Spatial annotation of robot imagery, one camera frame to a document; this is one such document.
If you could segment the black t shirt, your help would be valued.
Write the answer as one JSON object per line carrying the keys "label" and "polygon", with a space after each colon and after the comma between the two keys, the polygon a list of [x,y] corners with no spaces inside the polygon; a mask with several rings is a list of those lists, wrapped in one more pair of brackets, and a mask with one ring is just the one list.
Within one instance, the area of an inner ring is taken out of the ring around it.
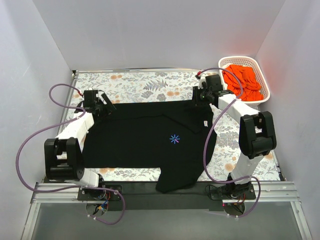
{"label": "black t shirt", "polygon": [[159,168],[156,190],[193,186],[211,161],[217,135],[209,104],[191,100],[119,103],[84,141],[86,168]]}

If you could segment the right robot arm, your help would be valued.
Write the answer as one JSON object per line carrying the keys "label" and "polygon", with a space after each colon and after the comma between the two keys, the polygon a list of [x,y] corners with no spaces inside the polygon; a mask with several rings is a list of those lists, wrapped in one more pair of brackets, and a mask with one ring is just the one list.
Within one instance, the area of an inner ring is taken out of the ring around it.
{"label": "right robot arm", "polygon": [[228,175],[226,181],[217,181],[223,184],[222,192],[232,199],[237,199],[243,193],[250,190],[253,173],[264,156],[276,148],[277,140],[274,128],[273,116],[268,111],[258,111],[236,97],[229,90],[214,92],[212,87],[200,89],[194,86],[192,89],[192,101],[196,104],[212,104],[222,110],[215,122],[213,122],[203,149],[203,167],[207,170],[207,147],[215,125],[223,114],[227,113],[239,124],[238,144],[240,156],[236,166]]}

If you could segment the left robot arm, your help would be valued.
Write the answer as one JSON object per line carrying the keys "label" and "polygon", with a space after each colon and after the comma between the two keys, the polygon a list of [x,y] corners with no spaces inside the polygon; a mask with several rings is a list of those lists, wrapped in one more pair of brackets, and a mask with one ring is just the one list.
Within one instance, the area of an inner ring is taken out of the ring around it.
{"label": "left robot arm", "polygon": [[95,200],[106,196],[106,187],[100,176],[85,168],[81,142],[94,124],[116,110],[102,90],[86,90],[83,101],[75,107],[73,121],[56,138],[44,143],[45,173],[50,181],[64,181],[81,187],[90,187]]}

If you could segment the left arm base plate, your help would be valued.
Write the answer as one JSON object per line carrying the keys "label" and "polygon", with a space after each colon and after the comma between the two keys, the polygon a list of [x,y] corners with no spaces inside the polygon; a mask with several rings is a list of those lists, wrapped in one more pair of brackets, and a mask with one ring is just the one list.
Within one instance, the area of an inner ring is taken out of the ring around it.
{"label": "left arm base plate", "polygon": [[120,201],[121,198],[117,194],[117,192],[122,193],[123,186],[116,184],[116,185],[103,185],[103,188],[108,188],[111,190],[115,190],[116,193],[113,191],[106,191],[106,190],[98,190],[98,189],[80,189],[78,191],[77,200],[78,201]]}

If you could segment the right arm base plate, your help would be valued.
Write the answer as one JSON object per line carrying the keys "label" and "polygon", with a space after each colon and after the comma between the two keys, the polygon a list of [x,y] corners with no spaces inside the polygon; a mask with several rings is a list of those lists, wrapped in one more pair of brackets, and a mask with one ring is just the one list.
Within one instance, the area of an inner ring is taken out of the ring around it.
{"label": "right arm base plate", "polygon": [[251,182],[245,184],[228,183],[225,185],[208,184],[205,192],[212,200],[255,200],[256,194]]}

